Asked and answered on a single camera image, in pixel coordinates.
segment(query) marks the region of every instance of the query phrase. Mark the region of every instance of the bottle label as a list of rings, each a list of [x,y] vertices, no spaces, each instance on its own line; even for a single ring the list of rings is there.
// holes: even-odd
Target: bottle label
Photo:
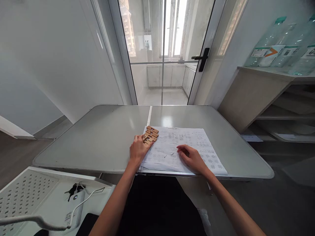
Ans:
[[[303,59],[315,59],[315,44],[307,47],[306,53],[301,57]]]
[[[298,52],[299,49],[300,49],[300,46],[285,46],[281,53],[281,56],[284,56],[284,57],[293,56]]]
[[[274,45],[272,46],[265,57],[260,61],[259,65],[260,67],[268,67],[271,65],[271,63],[276,59],[276,57],[281,53],[285,45]]]
[[[252,53],[253,57],[264,57],[267,52],[269,51],[270,47],[259,47],[254,48],[254,51]]]

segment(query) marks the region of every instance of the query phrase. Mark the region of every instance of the black pants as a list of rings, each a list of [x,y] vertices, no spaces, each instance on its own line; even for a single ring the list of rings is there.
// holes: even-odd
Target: black pants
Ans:
[[[119,225],[119,236],[206,236],[198,210],[175,177],[135,177]]]

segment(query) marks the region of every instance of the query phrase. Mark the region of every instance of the water bottle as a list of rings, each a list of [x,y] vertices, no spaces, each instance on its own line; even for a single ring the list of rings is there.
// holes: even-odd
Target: water bottle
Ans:
[[[257,67],[260,61],[267,54],[272,45],[274,45],[282,31],[282,23],[285,21],[286,16],[279,17],[275,23],[269,27],[267,32],[261,37],[261,39],[256,44],[252,53],[246,60],[244,66],[247,67]]]
[[[271,46],[265,57],[260,61],[259,67],[268,67],[272,62],[281,54],[282,50],[285,48],[285,42],[290,38],[292,32],[294,31],[296,23],[289,24],[286,29],[281,33],[279,40],[275,45]]]
[[[288,74],[309,75],[315,69],[315,43],[307,47],[306,52],[288,71]]]
[[[286,40],[285,47],[274,60],[271,67],[283,67],[301,49],[301,46],[312,37],[315,32],[315,14],[308,20],[308,23],[296,35]]]

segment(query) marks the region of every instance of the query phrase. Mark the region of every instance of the white cabinet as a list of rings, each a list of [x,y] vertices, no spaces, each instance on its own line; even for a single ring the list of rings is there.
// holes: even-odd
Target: white cabinet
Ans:
[[[183,81],[183,89],[185,90],[187,79],[188,79],[189,68],[185,67],[184,81]]]
[[[183,87],[188,96],[190,94],[190,90],[191,90],[191,86],[192,86],[194,77],[195,77],[195,71],[188,69],[187,83],[186,83],[185,87]]]
[[[173,66],[172,70],[172,87],[182,87],[186,66]]]
[[[164,81],[163,81],[164,87],[171,86],[172,71],[173,71],[173,66],[167,66],[167,65],[164,66]]]
[[[160,86],[160,69],[159,67],[148,67],[148,84],[149,87]]]
[[[164,87],[182,87],[186,66],[168,65],[164,66]],[[149,87],[162,86],[162,65],[148,66]]]

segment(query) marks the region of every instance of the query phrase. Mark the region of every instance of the white laundry rack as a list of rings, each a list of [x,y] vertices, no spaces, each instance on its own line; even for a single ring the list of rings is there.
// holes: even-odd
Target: white laundry rack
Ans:
[[[28,167],[0,190],[0,218],[40,215],[56,226],[65,225],[64,219],[70,190],[74,183],[86,186],[89,192],[105,187],[83,204],[81,221],[87,213],[99,215],[112,194],[115,185],[99,178],[60,171]],[[41,228],[35,222],[0,226],[0,236],[33,236]],[[76,235],[79,227],[68,232],[50,231],[51,235]]]

